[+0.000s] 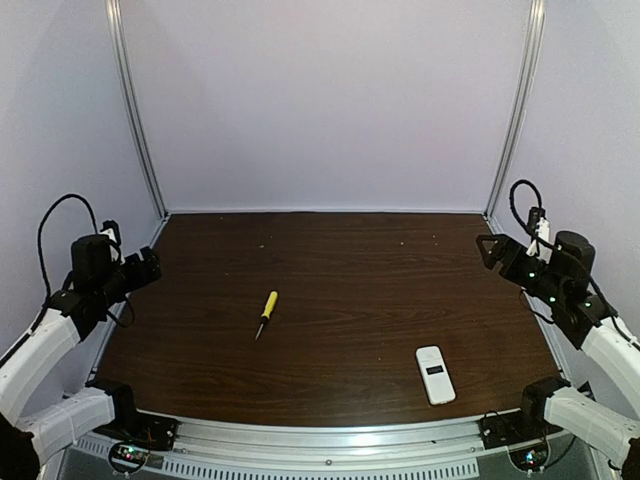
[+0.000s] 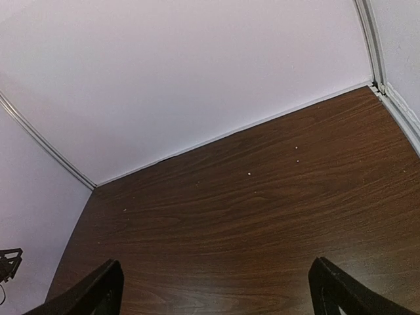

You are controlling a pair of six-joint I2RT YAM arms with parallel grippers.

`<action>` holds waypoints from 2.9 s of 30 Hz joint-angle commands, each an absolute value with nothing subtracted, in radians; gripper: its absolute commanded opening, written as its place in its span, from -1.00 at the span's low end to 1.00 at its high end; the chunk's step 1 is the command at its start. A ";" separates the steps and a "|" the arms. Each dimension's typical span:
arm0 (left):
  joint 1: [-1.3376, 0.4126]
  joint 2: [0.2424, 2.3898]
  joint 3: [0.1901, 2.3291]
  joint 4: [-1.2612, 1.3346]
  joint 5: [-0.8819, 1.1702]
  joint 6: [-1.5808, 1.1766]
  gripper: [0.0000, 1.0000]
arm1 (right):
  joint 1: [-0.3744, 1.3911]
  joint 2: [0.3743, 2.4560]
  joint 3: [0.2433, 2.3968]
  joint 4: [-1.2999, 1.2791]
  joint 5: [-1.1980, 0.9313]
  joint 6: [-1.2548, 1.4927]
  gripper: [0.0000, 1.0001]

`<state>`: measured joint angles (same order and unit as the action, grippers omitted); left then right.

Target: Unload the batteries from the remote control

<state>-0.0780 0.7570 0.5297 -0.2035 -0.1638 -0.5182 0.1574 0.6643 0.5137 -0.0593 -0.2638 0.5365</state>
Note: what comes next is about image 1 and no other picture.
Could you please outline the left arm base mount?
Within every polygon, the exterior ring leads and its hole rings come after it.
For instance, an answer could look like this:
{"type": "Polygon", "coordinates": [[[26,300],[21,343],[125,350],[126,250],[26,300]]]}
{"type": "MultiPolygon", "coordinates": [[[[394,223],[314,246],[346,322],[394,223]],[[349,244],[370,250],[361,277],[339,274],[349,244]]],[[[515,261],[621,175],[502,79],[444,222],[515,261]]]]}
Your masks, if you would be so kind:
{"type": "Polygon", "coordinates": [[[138,413],[130,429],[113,421],[93,432],[112,442],[106,459],[114,473],[130,478],[145,467],[162,462],[162,453],[173,450],[178,426],[179,421],[173,417],[138,413]]]}

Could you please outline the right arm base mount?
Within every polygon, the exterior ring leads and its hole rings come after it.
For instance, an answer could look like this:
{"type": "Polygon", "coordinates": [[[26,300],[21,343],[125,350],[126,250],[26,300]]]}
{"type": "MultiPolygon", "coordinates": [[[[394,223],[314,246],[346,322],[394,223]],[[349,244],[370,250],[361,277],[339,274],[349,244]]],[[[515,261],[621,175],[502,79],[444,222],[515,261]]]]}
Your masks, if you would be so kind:
{"type": "Polygon", "coordinates": [[[550,459],[550,445],[544,428],[531,426],[520,411],[486,412],[478,427],[486,450],[505,447],[511,465],[518,471],[531,475],[542,472],[550,459]]]}

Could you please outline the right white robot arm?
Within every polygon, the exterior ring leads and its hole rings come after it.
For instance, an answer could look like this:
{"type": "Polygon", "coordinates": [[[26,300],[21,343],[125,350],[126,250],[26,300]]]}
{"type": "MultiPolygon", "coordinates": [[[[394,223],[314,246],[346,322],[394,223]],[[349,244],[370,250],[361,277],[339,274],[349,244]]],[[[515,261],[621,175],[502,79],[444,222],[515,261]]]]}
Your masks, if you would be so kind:
{"type": "MultiPolygon", "coordinates": [[[[639,347],[591,282],[594,246],[571,231],[527,249],[505,235],[479,235],[483,264],[541,300],[573,347],[595,362],[633,409],[639,407],[639,347]]],[[[588,398],[568,381],[547,377],[528,385],[521,411],[527,424],[555,426],[604,455],[624,479],[639,476],[639,419],[588,398]]]]}

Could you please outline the yellow handled screwdriver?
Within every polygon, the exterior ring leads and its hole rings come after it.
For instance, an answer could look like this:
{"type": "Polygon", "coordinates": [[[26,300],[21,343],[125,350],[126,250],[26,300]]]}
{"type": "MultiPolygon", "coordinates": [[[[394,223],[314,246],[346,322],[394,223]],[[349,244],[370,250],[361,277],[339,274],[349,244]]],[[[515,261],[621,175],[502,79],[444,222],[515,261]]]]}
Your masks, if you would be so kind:
{"type": "Polygon", "coordinates": [[[271,291],[268,295],[268,298],[266,300],[263,312],[260,316],[260,322],[259,322],[259,326],[257,328],[254,340],[258,341],[263,330],[265,329],[265,327],[268,325],[270,319],[271,319],[271,315],[274,311],[274,308],[276,306],[277,300],[278,300],[278,292],[277,291],[271,291]]]}

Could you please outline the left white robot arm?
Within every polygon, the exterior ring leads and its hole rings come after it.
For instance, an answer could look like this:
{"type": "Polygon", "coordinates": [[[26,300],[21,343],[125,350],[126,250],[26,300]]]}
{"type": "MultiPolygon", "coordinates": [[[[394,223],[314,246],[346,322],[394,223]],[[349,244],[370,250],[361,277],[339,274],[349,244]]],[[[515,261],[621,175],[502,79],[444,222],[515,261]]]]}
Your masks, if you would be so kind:
{"type": "Polygon", "coordinates": [[[123,256],[116,235],[87,235],[71,246],[71,270],[32,328],[1,359],[1,476],[35,479],[57,452],[96,428],[112,425],[136,436],[144,425],[130,386],[94,381],[38,414],[23,414],[40,383],[115,304],[161,277],[150,247],[123,256]]]}

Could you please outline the white remote control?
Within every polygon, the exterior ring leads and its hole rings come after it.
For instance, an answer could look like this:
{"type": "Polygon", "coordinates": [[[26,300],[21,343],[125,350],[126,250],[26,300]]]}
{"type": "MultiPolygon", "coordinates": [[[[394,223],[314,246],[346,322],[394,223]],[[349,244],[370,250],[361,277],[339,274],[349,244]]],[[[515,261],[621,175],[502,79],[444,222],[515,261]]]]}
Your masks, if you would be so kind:
{"type": "Polygon", "coordinates": [[[420,347],[415,358],[431,405],[443,405],[456,399],[456,393],[438,346],[420,347]]]}

